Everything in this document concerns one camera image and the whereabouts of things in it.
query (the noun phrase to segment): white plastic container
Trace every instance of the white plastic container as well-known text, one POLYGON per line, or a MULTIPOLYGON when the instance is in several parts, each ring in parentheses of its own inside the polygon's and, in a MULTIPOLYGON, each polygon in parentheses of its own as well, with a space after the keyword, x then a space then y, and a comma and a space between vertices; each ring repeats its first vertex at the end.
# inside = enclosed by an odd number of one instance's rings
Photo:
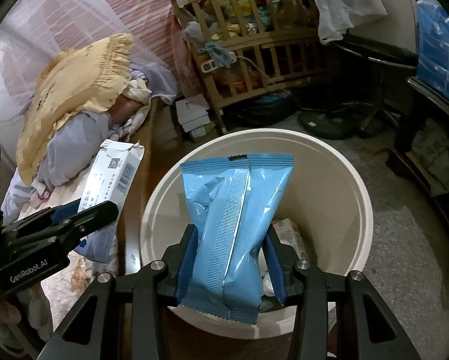
MULTIPOLYGON (((373 212, 358 172, 338 151, 309 135, 275 128, 240 131, 206 143, 181 159, 246 153, 291 153, 295 166, 276 218, 290 218, 311 237, 318 266, 346 275, 362 270, 373 238, 373 212)), ((189 223, 179 163, 166 173, 146 206, 141 224, 141 262, 160 259, 178 243, 189 223)), ((231 338, 267 338, 293 330, 296 307, 261 313, 256 325, 226 321, 188 309, 176 315, 209 333, 231 338)))

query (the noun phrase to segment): cardboard box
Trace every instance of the cardboard box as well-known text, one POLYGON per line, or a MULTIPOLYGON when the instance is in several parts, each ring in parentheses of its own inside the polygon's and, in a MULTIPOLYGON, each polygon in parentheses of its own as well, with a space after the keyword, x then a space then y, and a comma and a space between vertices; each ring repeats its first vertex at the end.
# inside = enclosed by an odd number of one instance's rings
POLYGON ((209 120, 208 109, 209 105, 201 94, 176 102, 178 122, 185 132, 208 124, 211 121, 209 120))
POLYGON ((191 140, 196 143, 205 140, 206 136, 216 127, 214 122, 209 122, 204 126, 191 130, 189 136, 191 140))
MULTIPOLYGON (((110 200, 118 206, 121 215, 129 187, 143 155, 144 146, 139 143, 105 140, 89 171, 78 212, 110 200)), ((117 224, 118 220, 89 234, 81 240, 75 251, 92 261, 107 263, 117 224)))

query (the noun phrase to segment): barcode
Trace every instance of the barcode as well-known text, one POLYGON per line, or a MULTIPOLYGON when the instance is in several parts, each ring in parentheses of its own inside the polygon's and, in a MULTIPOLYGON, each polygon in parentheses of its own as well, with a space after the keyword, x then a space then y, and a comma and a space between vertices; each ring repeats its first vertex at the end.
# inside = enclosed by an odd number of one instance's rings
POLYGON ((119 166, 119 163, 121 162, 120 158, 112 158, 109 162, 108 169, 116 169, 119 166))
POLYGON ((133 178, 134 172, 136 168, 131 165, 129 162, 126 163, 125 168, 123 169, 123 173, 119 179, 118 185, 116 189, 120 192, 126 193, 126 189, 128 188, 128 184, 133 178))

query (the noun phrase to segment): wooden bed frame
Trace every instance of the wooden bed frame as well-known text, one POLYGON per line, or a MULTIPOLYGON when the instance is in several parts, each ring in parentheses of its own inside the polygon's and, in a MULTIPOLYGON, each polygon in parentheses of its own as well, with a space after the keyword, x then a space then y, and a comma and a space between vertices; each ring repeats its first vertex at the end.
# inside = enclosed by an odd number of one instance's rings
POLYGON ((129 188, 116 229, 120 275, 135 273, 141 268, 141 218, 153 189, 153 186, 149 183, 152 154, 151 140, 153 121, 160 101, 161 99, 158 97, 151 100, 148 117, 130 139, 131 143, 139 141, 144 146, 144 156, 129 188))

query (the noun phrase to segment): snack package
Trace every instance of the snack package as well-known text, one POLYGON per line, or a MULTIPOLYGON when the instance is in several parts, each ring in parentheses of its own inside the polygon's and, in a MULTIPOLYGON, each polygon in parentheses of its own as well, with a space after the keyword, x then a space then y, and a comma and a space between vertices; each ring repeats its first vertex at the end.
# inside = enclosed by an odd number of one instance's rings
POLYGON ((293 168, 293 155, 244 154, 181 164, 199 244, 182 305, 255 324, 263 293, 258 252, 293 168))

